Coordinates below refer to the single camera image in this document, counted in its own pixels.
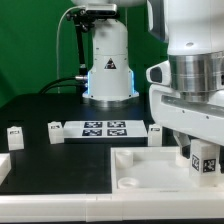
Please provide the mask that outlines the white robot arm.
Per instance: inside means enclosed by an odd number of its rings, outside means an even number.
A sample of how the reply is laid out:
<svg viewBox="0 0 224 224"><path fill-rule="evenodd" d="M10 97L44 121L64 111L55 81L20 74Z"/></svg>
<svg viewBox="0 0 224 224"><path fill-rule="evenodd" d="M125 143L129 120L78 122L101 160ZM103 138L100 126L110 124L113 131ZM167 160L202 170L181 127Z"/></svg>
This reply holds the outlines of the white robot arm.
<svg viewBox="0 0 224 224"><path fill-rule="evenodd" d="M126 59L127 30L117 8L146 4L149 32L168 44L168 59L147 69L149 103L162 127L224 146L224 0L71 0L93 26L87 102L136 98Z"/></svg>

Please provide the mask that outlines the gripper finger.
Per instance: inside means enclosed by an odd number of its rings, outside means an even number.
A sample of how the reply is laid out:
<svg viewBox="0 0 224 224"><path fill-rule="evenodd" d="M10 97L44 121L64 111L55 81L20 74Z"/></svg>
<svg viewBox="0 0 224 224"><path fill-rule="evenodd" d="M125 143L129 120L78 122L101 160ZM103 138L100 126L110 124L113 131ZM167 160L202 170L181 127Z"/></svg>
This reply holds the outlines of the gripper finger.
<svg viewBox="0 0 224 224"><path fill-rule="evenodd" d="M177 143L177 145L180 147L180 154L184 157L190 156L190 139L187 134L174 131L173 137Z"/></svg>

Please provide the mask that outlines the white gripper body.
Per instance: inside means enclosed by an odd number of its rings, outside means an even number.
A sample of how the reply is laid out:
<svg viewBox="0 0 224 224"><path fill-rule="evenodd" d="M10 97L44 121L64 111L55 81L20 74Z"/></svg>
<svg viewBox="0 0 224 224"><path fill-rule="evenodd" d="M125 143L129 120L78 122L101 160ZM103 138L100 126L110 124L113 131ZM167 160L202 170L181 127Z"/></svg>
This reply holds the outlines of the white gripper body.
<svg viewBox="0 0 224 224"><path fill-rule="evenodd" d="M149 101L156 124L224 146L224 90L211 92L207 103L190 103L179 92L153 84Z"/></svg>

